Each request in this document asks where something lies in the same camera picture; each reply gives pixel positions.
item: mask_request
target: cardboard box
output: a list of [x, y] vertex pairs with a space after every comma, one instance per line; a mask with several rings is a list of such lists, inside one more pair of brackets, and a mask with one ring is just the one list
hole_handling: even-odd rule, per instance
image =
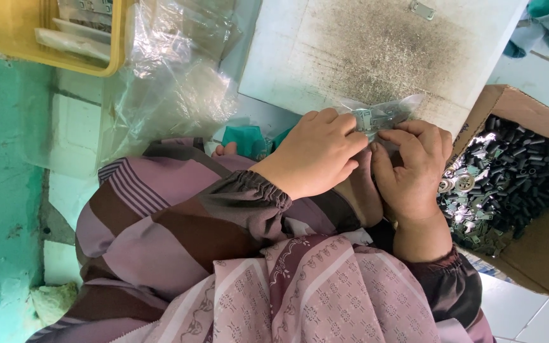
[[[454, 141], [449, 164], [461, 156], [471, 139], [484, 129], [491, 113], [549, 138], [549, 108], [546, 105], [508, 85], [487, 85]], [[525, 228], [524, 236], [509, 244], [498, 258], [473, 254], [524, 288], [549, 295], [549, 209], [534, 219]]]

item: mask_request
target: green wall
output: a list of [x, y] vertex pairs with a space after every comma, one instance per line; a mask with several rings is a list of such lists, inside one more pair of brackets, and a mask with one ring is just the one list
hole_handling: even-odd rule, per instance
[[43, 169], [20, 157], [19, 128], [27, 111], [48, 110], [47, 87], [26, 85], [46, 85], [51, 72], [0, 60], [0, 343], [24, 342], [40, 328], [29, 287], [41, 283], [43, 274], [38, 244]]

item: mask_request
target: yellow plastic container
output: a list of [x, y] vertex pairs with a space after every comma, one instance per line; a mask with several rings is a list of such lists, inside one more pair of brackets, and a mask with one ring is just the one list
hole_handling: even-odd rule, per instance
[[112, 50], [108, 66], [89, 62], [62, 51], [38, 44], [35, 28], [56, 30], [57, 0], [0, 0], [0, 51], [6, 55], [65, 68], [94, 76], [113, 75], [124, 63], [126, 10], [132, 0], [113, 0]]

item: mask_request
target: white board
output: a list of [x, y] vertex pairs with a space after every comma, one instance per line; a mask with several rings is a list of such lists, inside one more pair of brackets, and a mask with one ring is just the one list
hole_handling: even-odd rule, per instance
[[263, 0], [239, 92], [294, 113], [427, 94], [417, 117], [456, 135], [527, 0]]

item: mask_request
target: pink patterned fabric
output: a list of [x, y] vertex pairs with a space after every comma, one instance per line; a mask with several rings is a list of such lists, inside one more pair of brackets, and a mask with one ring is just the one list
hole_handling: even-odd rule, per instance
[[440, 342], [421, 286], [384, 251], [310, 235], [262, 253], [215, 261], [145, 342]]

